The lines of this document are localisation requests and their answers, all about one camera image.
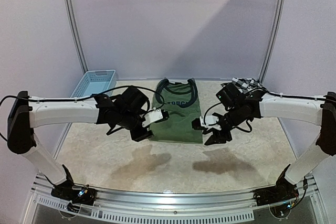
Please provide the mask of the green garment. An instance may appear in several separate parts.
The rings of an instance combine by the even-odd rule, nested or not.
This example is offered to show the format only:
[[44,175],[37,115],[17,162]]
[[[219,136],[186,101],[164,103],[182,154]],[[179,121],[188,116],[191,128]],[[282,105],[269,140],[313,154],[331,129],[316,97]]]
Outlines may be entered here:
[[165,121],[153,123],[150,141],[178,144],[202,144],[200,131],[192,128],[192,121],[201,116],[198,89],[193,78],[186,83],[170,82],[167,78],[156,86],[152,105],[169,114]]

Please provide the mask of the black white checked shirt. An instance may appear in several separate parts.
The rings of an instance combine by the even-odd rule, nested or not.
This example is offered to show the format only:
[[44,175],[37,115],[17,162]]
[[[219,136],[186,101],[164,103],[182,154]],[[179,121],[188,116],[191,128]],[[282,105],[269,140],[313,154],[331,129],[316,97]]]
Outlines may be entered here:
[[263,90],[266,88],[254,78],[232,78],[231,82],[222,83],[222,91],[232,94],[248,94],[253,91]]

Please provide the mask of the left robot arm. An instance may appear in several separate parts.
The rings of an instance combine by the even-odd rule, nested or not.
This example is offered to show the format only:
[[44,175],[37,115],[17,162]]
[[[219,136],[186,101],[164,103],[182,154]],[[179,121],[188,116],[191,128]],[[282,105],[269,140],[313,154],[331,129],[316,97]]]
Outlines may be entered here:
[[163,118],[162,110],[150,107],[149,98],[140,87],[126,86],[121,94],[107,92],[79,98],[44,99],[31,97],[21,91],[14,96],[14,104],[7,119],[5,141],[11,152],[29,160],[42,172],[67,200],[78,195],[78,188],[68,170],[57,163],[40,144],[34,129],[53,124],[107,124],[108,134],[118,129],[128,130],[132,140],[139,142],[151,137],[149,126]]

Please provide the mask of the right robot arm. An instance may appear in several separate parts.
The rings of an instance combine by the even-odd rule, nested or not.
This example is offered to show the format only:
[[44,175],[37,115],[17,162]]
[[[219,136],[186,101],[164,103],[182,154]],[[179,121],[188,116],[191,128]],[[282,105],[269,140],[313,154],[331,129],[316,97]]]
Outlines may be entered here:
[[230,141],[231,130],[243,122],[262,118],[279,118],[306,122],[320,131],[309,148],[280,175],[271,190],[276,201],[291,194],[292,186],[314,170],[323,160],[335,155],[335,92],[312,97],[273,93],[265,88],[243,92],[234,83],[226,83],[216,94],[226,113],[205,113],[200,117],[204,133],[212,133],[206,145]]

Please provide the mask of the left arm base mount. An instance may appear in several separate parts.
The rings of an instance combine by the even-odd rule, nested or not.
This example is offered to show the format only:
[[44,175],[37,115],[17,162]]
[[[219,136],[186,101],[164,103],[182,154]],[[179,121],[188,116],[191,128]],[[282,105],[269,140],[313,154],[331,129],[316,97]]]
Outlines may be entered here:
[[59,185],[55,185],[48,180],[53,185],[51,195],[59,199],[67,200],[67,211],[76,214],[80,211],[81,205],[93,206],[98,191],[89,185],[76,187],[68,168],[65,165],[62,165],[62,167],[65,170],[66,180]]

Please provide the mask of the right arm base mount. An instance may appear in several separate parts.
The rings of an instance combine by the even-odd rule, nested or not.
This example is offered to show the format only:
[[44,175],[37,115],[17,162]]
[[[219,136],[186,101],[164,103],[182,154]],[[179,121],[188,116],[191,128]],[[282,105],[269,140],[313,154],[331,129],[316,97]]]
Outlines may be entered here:
[[293,185],[285,179],[280,179],[274,186],[256,189],[253,191],[253,199],[257,206],[272,205],[278,202],[285,203],[285,209],[296,207],[306,196],[308,189],[307,180],[303,183],[304,193],[300,196],[297,185]]

